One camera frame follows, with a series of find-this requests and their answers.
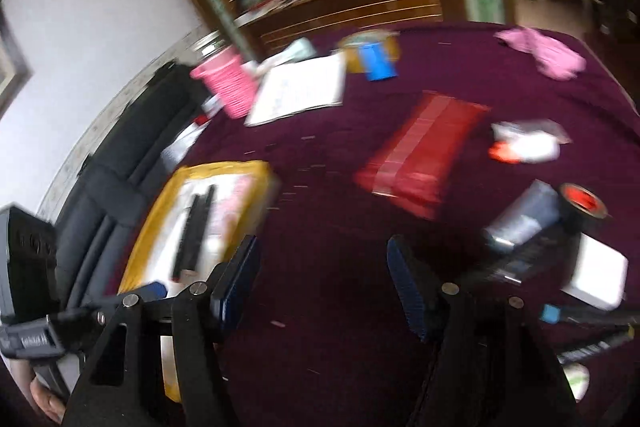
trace black tape roll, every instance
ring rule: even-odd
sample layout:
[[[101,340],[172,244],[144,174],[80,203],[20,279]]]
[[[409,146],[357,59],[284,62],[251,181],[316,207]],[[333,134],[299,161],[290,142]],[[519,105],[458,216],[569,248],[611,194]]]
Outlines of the black tape roll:
[[[569,232],[593,232],[609,215],[602,200],[580,185],[563,183],[558,192],[560,215]]]

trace notebook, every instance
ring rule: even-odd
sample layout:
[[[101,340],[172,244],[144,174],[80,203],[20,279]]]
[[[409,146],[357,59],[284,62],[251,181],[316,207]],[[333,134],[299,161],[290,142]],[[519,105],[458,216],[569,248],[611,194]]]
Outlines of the notebook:
[[[340,105],[344,92],[344,54],[283,64],[269,71],[244,120],[261,125],[318,107]]]

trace black sofa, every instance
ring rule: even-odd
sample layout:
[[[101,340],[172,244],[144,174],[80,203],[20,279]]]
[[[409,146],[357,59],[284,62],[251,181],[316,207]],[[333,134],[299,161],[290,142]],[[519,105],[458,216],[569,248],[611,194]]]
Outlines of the black sofa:
[[[171,174],[160,153],[210,96],[190,69],[170,62],[156,71],[82,166],[55,223],[62,309],[117,289],[135,236]]]

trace blue object on shelf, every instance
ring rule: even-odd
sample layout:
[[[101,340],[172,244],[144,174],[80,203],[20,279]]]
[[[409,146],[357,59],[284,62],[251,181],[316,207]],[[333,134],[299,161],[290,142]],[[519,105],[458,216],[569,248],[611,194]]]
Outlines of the blue object on shelf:
[[[396,76],[396,70],[380,42],[362,44],[358,47],[358,53],[367,73],[367,80],[385,80]]]

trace pink cloth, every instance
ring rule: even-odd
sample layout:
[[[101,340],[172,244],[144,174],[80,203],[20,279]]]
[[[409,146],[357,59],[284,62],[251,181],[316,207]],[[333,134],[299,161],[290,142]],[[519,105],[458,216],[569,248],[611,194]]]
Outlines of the pink cloth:
[[[221,55],[227,58],[223,64]],[[254,104],[257,86],[242,69],[240,55],[233,54],[233,51],[224,50],[205,60],[191,70],[191,78],[201,79],[212,93],[220,97],[223,109],[230,118],[246,116]]]
[[[586,61],[562,42],[532,28],[513,28],[495,34],[514,50],[532,54],[540,73],[555,80],[569,80],[584,70]]]

